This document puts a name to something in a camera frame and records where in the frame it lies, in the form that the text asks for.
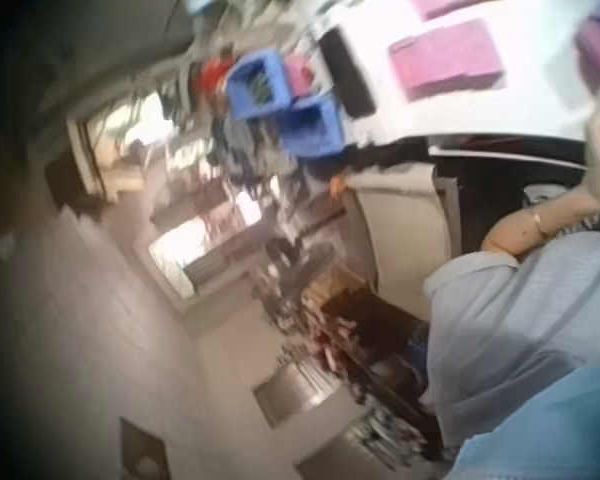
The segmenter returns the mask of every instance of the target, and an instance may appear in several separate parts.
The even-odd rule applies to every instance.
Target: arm
[[[586,161],[587,173],[577,188],[531,210],[503,218],[487,234],[482,250],[517,257],[561,229],[600,213],[600,103],[587,125]]]
[[[482,250],[506,252],[514,257],[544,243],[565,227],[600,213],[600,203],[583,187],[533,209],[500,220],[482,242]]]

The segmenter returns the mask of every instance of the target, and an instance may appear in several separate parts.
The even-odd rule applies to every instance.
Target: stainless steel surface
[[[273,429],[298,413],[326,400],[339,386],[323,374],[307,357],[280,368],[268,381],[257,386],[253,395]]]
[[[362,440],[366,432],[352,426],[301,463],[296,469],[304,480],[384,480],[392,475]]]

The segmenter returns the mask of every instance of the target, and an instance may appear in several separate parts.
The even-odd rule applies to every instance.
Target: person
[[[600,355],[600,232],[551,240],[600,214],[600,102],[586,148],[579,186],[500,220],[480,252],[425,282],[428,394],[446,446],[493,431]]]
[[[600,362],[557,381],[464,444],[446,480],[600,480]]]

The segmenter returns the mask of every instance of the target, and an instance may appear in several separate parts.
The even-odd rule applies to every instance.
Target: fabric
[[[423,20],[446,15],[460,8],[468,7],[485,0],[411,0]]]
[[[600,76],[600,23],[585,20],[576,36],[576,44],[589,65]]]
[[[503,73],[484,20],[438,28],[389,49],[396,76],[410,98],[488,88]]]
[[[600,232],[554,240],[522,264],[456,258],[425,283],[431,397],[448,446],[493,430],[600,354]]]
[[[446,480],[600,480],[600,364],[537,394],[468,441]]]

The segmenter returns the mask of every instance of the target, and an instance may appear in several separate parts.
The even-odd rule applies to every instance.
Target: gold bracelet
[[[531,214],[533,215],[533,223],[536,224],[536,229],[538,230],[538,233],[540,234],[542,239],[545,241],[549,240],[551,238],[551,235],[549,235],[542,229],[542,221],[540,220],[540,215],[538,215],[538,212],[536,212],[535,209],[532,209]]]

